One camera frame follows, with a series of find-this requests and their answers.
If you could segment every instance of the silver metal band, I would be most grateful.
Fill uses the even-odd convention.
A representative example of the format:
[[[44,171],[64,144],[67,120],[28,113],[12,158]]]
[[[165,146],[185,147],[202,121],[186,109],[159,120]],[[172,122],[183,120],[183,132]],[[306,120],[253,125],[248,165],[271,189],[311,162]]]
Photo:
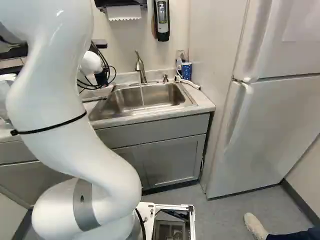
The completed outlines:
[[[79,179],[73,192],[73,214],[79,228],[87,232],[100,227],[92,204],[92,184]]]

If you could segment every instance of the cabinet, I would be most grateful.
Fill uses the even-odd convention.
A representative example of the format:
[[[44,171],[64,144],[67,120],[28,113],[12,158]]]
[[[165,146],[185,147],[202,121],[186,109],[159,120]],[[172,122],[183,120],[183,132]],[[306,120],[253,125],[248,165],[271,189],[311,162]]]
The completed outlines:
[[[138,147],[129,146],[129,147],[114,149],[113,151],[116,154],[118,154],[120,157],[125,159],[128,163],[130,163],[132,167],[135,168],[135,170],[139,174],[143,189],[148,189],[149,183],[148,183],[144,165],[142,161],[139,159]]]
[[[202,134],[114,151],[136,169],[146,190],[198,179],[205,140]]]
[[[26,208],[34,205],[48,188],[70,178],[72,177],[54,171],[39,161],[0,167],[1,192]]]
[[[199,178],[209,117],[203,113],[102,128],[96,133],[136,169],[147,190]],[[48,188],[72,178],[35,160],[22,141],[0,143],[0,153],[0,193],[26,208]]]

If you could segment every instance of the gray floor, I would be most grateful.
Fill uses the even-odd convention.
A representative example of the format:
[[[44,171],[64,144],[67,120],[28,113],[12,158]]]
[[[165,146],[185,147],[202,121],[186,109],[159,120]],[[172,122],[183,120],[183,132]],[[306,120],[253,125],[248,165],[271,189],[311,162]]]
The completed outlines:
[[[147,195],[142,201],[193,204],[197,240],[253,240],[243,222],[246,212],[255,214],[272,233],[297,232],[312,226],[280,186],[207,201],[200,185],[194,185]],[[27,240],[36,240],[32,230]]]

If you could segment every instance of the white sneaker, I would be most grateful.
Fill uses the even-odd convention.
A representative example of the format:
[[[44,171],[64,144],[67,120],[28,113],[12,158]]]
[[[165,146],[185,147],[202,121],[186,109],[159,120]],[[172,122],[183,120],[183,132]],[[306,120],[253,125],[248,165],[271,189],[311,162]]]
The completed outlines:
[[[252,233],[256,240],[266,240],[268,236],[267,230],[262,226],[261,222],[250,212],[244,215],[244,223],[246,228]]]

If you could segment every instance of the refrigerator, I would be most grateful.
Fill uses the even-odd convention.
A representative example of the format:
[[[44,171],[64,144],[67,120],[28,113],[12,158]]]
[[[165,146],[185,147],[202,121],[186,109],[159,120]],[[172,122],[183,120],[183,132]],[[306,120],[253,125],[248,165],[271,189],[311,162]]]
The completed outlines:
[[[190,0],[189,51],[217,109],[207,198],[281,182],[320,133],[320,0]]]

